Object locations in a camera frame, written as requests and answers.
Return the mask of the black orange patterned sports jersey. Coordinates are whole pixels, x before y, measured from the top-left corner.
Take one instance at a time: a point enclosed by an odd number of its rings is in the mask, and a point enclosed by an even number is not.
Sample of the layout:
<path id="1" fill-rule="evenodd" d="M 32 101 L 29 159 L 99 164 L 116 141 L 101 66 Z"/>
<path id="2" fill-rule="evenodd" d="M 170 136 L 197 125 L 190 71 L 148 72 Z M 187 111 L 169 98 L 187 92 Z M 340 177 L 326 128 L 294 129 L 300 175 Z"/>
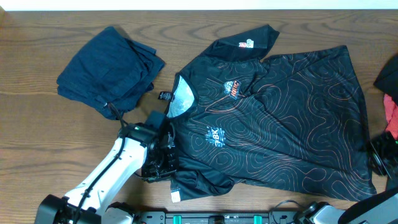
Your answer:
<path id="1" fill-rule="evenodd" d="M 349 201 L 376 193 L 348 48 L 269 55 L 278 35 L 266 25 L 218 39 L 176 74 L 174 202 L 240 183 Z"/>

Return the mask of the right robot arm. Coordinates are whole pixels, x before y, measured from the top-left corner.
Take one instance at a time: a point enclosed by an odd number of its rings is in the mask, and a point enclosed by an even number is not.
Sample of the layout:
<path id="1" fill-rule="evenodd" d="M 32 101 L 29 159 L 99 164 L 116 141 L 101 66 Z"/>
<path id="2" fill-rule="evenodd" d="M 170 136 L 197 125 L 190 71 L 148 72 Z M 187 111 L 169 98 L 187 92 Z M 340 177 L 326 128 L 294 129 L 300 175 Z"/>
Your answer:
<path id="1" fill-rule="evenodd" d="M 387 177 L 386 190 L 340 210 L 326 202 L 312 203 L 297 216 L 297 223 L 384 224 L 397 223 L 397 140 L 384 132 L 366 144 L 370 168 Z"/>

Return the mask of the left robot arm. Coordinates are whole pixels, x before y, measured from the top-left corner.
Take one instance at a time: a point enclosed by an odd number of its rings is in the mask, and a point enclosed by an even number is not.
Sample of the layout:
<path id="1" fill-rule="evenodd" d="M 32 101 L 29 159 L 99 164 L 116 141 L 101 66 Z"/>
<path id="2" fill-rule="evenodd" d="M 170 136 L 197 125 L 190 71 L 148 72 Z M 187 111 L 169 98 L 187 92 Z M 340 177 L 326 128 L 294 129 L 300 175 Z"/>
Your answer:
<path id="1" fill-rule="evenodd" d="M 74 189 L 59 198 L 46 196 L 36 223 L 137 223 L 125 203 L 113 199 L 133 175 L 151 183 L 168 179 L 178 169 L 175 128 L 166 114 L 153 111 L 145 123 L 121 121 L 108 155 Z"/>

